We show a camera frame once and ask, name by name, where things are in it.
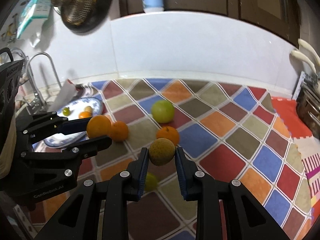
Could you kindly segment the colourful diamond pattern mat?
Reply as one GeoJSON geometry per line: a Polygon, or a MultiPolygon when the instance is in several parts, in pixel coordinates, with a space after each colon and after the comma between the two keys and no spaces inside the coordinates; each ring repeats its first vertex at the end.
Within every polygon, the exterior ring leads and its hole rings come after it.
{"type": "MultiPolygon", "coordinates": [[[[244,85],[180,79],[120,79],[79,85],[80,98],[97,98],[111,123],[123,121],[125,141],[85,159],[78,187],[86,180],[101,182],[124,171],[149,147],[164,126],[180,135],[178,147],[198,170],[214,179],[239,180],[263,205],[289,239],[303,239],[312,227],[311,197],[301,153],[291,133],[272,106],[269,91],[244,85]],[[160,124],[152,105],[167,100],[174,119],[160,124]]],[[[174,160],[148,172],[158,179],[155,191],[138,203],[128,202],[129,239],[195,239],[197,202],[180,193],[174,160]]],[[[76,189],[36,204],[23,221],[31,239],[72,239],[72,236],[37,236],[76,189]]]]}

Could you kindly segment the small green plum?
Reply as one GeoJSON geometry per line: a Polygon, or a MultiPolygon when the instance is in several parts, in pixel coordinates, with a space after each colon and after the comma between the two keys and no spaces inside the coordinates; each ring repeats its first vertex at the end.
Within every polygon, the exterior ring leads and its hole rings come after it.
{"type": "Polygon", "coordinates": [[[63,113],[64,116],[69,116],[71,114],[71,111],[70,111],[69,107],[65,107],[62,110],[62,113],[63,113]]]}

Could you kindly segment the orange with stem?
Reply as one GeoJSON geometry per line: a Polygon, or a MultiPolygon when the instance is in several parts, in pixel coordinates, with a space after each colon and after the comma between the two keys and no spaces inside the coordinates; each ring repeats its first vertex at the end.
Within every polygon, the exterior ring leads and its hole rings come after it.
{"type": "Polygon", "coordinates": [[[156,138],[165,138],[170,140],[175,146],[180,142],[180,135],[178,131],[171,126],[162,127],[157,133],[156,138]]]}

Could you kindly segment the white paper sheet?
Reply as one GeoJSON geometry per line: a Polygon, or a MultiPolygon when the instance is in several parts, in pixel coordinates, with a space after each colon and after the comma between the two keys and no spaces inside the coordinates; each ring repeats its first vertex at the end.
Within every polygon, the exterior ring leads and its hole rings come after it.
{"type": "Polygon", "coordinates": [[[56,96],[56,99],[49,106],[48,112],[57,112],[63,106],[67,105],[77,93],[78,91],[75,84],[67,79],[56,96]]]}

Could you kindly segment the cream handled pot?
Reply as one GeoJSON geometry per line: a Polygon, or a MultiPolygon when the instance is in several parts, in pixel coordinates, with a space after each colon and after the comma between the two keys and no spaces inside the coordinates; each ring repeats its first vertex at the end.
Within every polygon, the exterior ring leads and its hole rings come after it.
{"type": "Polygon", "coordinates": [[[311,69],[312,73],[319,80],[319,55],[313,46],[306,40],[298,39],[299,49],[294,49],[290,55],[295,59],[305,62],[311,69]]]}

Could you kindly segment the teal white paper box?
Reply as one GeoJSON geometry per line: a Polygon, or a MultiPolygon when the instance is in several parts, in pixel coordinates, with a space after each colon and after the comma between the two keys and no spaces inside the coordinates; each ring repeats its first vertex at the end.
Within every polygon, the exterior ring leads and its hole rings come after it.
{"type": "Polygon", "coordinates": [[[20,14],[17,39],[39,40],[42,26],[48,20],[51,7],[51,0],[30,0],[20,14]]]}

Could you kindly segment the speckled yellow-brown fruit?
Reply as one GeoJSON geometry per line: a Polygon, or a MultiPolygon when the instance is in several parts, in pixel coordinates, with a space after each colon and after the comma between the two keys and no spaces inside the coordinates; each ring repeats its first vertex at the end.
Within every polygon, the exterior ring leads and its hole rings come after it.
{"type": "Polygon", "coordinates": [[[158,138],[149,148],[150,161],[153,165],[163,166],[169,163],[175,155],[176,146],[169,139],[158,138]]]}

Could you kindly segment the small orange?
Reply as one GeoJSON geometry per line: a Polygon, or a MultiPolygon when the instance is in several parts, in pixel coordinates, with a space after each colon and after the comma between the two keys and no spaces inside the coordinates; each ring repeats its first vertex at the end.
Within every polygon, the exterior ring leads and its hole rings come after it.
{"type": "Polygon", "coordinates": [[[83,111],[78,115],[79,119],[90,118],[91,116],[92,116],[92,113],[88,111],[83,111]]]}
{"type": "Polygon", "coordinates": [[[112,124],[109,118],[104,115],[96,115],[92,117],[86,128],[89,139],[94,139],[101,136],[110,136],[112,124]]]}

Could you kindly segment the small yellow-green fruit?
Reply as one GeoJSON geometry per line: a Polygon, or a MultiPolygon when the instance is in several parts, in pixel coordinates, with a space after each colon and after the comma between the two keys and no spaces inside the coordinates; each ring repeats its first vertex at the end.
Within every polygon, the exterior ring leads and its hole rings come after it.
{"type": "Polygon", "coordinates": [[[158,187],[157,177],[153,173],[148,172],[146,175],[144,191],[145,192],[155,191],[157,187],[158,187]]]}

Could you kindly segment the steel cooking pot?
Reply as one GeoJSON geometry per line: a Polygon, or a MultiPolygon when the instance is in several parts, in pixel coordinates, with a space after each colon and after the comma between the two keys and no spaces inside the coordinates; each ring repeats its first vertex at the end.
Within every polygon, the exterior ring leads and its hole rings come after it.
{"type": "Polygon", "coordinates": [[[300,120],[310,129],[312,135],[319,139],[319,98],[313,96],[308,89],[303,88],[297,99],[296,112],[300,120]]]}

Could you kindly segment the dark wooden window frame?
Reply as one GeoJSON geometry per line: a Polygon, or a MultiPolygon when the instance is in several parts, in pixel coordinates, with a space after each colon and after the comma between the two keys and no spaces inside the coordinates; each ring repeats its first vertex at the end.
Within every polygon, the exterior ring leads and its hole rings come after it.
{"type": "MultiPolygon", "coordinates": [[[[256,25],[298,46],[297,0],[163,0],[164,11],[194,11],[227,16],[256,25]]],[[[143,13],[142,0],[119,0],[121,16],[143,13]]]]}

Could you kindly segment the large orange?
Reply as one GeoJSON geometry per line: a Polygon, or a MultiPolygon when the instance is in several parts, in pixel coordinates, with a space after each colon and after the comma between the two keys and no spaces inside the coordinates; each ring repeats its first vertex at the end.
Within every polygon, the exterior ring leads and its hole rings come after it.
{"type": "Polygon", "coordinates": [[[125,141],[129,136],[129,129],[127,124],[123,121],[116,121],[112,124],[111,135],[113,141],[122,142],[125,141]]]}

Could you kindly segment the black frying pan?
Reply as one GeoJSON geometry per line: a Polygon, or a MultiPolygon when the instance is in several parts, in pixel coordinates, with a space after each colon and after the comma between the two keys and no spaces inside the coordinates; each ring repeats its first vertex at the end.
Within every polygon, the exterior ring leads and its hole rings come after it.
{"type": "Polygon", "coordinates": [[[112,0],[73,0],[60,7],[64,25],[74,33],[95,29],[108,15],[112,0]]]}

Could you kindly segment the small tan fruit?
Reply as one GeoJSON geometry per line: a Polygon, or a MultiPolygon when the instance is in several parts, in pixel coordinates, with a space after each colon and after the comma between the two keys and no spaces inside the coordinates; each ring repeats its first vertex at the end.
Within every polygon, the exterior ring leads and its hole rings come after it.
{"type": "Polygon", "coordinates": [[[93,108],[91,106],[86,106],[84,111],[92,113],[93,112],[93,108]]]}

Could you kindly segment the green apple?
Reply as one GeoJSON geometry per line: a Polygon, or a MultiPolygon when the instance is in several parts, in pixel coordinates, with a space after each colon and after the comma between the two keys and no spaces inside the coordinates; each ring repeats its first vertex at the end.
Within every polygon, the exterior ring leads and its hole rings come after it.
{"type": "Polygon", "coordinates": [[[167,100],[158,100],[151,107],[151,114],[155,121],[166,124],[174,119],[175,108],[167,100]]]}

